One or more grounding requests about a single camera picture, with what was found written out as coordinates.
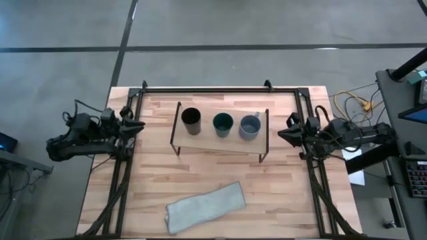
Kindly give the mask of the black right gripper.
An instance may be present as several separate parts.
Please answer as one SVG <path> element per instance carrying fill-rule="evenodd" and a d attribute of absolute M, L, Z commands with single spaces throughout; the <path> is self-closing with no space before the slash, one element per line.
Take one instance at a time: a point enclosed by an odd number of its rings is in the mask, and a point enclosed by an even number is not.
<path fill-rule="evenodd" d="M 293 147 L 301 147 L 305 145 L 309 147 L 313 152 L 319 152 L 321 150 L 320 138 L 318 132 L 314 136 L 310 136 L 306 131 L 306 123 L 303 123 L 298 113 L 293 112 L 287 120 L 287 129 L 278 131 L 278 135 L 286 140 Z"/>

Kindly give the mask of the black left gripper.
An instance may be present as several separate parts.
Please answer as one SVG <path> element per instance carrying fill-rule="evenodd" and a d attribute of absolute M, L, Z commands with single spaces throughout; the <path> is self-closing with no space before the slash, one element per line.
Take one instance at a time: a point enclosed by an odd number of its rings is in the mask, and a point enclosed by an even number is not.
<path fill-rule="evenodd" d="M 101 126 L 106 137 L 131 139 L 139 133 L 138 129 L 132 127 L 141 127 L 142 129 L 145 127 L 143 121 L 131 119 L 131 117 L 133 117 L 133 111 L 130 107 L 124 106 L 119 113 L 121 119 L 115 116 L 115 124 L 112 128 L 104 129 Z"/>

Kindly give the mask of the grey mug with handle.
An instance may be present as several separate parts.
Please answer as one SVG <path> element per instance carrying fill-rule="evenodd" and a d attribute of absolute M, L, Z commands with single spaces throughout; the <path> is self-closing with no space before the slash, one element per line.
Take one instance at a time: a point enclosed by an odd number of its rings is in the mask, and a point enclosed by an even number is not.
<path fill-rule="evenodd" d="M 260 112 L 253 115 L 246 115 L 240 121 L 239 134 L 245 141 L 251 141 L 258 136 L 262 126 Z"/>

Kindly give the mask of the black cup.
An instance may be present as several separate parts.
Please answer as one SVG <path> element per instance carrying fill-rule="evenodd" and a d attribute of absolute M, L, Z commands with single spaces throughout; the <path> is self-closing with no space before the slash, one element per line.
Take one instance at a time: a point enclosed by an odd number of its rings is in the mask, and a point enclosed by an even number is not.
<path fill-rule="evenodd" d="M 198 135 L 201 131 L 201 113 L 195 107 L 184 109 L 181 120 L 190 135 Z"/>

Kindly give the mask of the dark green cup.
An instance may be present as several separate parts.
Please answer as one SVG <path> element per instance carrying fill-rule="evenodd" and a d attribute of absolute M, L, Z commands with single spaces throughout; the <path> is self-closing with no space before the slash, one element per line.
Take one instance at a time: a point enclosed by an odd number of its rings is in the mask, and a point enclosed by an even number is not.
<path fill-rule="evenodd" d="M 213 118 L 213 127 L 216 131 L 216 135 L 221 138 L 225 138 L 229 135 L 233 124 L 233 117 L 228 113 L 218 113 Z"/>

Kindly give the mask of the wooden shelf with black legs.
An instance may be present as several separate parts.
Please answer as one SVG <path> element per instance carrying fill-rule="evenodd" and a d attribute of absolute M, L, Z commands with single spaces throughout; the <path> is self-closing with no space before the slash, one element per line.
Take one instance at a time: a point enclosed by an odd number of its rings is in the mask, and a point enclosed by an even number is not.
<path fill-rule="evenodd" d="M 200 132 L 196 135 L 189 133 L 188 129 L 190 126 L 186 125 L 182 120 L 183 112 L 189 108 L 195 108 L 200 112 L 200 118 L 196 124 Z M 234 120 L 234 124 L 226 137 L 218 136 L 214 129 L 214 117 L 219 113 L 227 113 Z M 251 140 L 245 140 L 239 134 L 241 120 L 248 115 L 257 117 L 261 121 L 258 134 Z M 180 154 L 182 147 L 187 147 L 192 149 L 257 154 L 258 162 L 262 163 L 269 153 L 269 116 L 270 112 L 268 109 L 263 111 L 242 111 L 182 103 L 179 101 L 175 110 L 169 142 L 176 155 Z"/>

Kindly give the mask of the white paper sheet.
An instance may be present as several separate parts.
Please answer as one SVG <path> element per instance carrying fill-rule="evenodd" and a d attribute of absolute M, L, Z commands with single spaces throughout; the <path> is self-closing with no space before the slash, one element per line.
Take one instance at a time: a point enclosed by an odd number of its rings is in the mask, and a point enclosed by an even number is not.
<path fill-rule="evenodd" d="M 346 161 L 349 161 L 350 159 L 357 157 L 361 154 L 362 154 L 362 150 L 361 149 L 356 150 L 355 147 L 348 147 L 342 150 L 342 157 Z M 351 184 L 365 186 L 365 177 L 364 177 L 363 170 L 349 174 L 348 177 Z"/>

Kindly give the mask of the grey folded cloth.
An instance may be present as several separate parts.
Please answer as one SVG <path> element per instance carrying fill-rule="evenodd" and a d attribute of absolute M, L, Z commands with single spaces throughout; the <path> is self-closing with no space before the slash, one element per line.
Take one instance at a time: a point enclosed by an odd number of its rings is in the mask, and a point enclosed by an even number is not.
<path fill-rule="evenodd" d="M 167 232 L 175 235 L 194 225 L 217 219 L 245 207 L 246 200 L 240 182 L 208 193 L 186 197 L 166 206 Z"/>

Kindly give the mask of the grey low side table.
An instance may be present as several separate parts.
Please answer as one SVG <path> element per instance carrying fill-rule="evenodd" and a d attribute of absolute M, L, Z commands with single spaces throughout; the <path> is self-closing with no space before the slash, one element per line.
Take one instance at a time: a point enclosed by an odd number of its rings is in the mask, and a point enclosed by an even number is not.
<path fill-rule="evenodd" d="M 26 157 L 21 157 L 19 155 L 16 155 L 14 153 L 10 153 L 4 150 L 0 150 L 0 163 L 12 163 L 12 164 L 18 164 L 25 167 L 30 167 L 32 170 L 36 169 L 39 171 L 42 171 L 44 174 L 51 174 L 53 171 L 52 165 L 46 165 L 43 163 L 39 163 L 37 161 L 28 159 Z"/>

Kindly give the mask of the grey side desk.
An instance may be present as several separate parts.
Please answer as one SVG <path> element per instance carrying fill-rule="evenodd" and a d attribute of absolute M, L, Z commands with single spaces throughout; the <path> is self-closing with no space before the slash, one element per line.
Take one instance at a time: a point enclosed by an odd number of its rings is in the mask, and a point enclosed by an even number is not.
<path fill-rule="evenodd" d="M 386 112 L 397 135 L 398 157 L 386 162 L 399 184 L 397 198 L 410 240 L 427 240 L 427 198 L 410 196 L 405 164 L 408 161 L 427 163 L 427 124 L 401 119 L 398 115 L 414 107 L 416 87 L 407 82 L 391 80 L 387 71 L 377 71 L 376 79 Z"/>

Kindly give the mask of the blue lit device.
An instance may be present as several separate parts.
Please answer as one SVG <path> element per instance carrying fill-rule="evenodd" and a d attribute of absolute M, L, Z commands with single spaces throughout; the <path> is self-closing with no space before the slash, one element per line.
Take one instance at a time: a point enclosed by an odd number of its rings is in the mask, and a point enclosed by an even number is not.
<path fill-rule="evenodd" d="M 17 147 L 18 140 L 0 132 L 0 150 L 13 153 Z"/>

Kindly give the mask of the keyboard with coloured keys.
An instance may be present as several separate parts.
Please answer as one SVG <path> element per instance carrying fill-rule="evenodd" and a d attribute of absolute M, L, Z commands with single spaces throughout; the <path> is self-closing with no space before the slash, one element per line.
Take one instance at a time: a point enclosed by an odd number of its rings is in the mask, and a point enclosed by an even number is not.
<path fill-rule="evenodd" d="M 404 172 L 410 196 L 427 199 L 427 161 L 406 161 Z"/>

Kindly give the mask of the black diagonal pole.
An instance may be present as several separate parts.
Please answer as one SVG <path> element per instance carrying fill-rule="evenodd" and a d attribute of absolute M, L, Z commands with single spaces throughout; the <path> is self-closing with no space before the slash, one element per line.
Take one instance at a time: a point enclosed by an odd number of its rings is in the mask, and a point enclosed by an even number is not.
<path fill-rule="evenodd" d="M 417 67 L 427 62 L 427 48 L 413 56 L 397 69 L 387 69 L 389 77 L 395 82 L 403 82 L 405 76 L 413 72 Z"/>

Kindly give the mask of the teal small box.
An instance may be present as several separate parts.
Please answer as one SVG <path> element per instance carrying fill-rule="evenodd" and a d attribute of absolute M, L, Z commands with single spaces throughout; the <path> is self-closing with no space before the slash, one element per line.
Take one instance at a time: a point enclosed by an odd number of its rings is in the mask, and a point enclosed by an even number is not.
<path fill-rule="evenodd" d="M 426 70 L 414 71 L 406 76 L 407 82 L 409 82 L 411 85 L 417 84 L 418 82 L 425 80 L 425 78 L 427 78 Z"/>

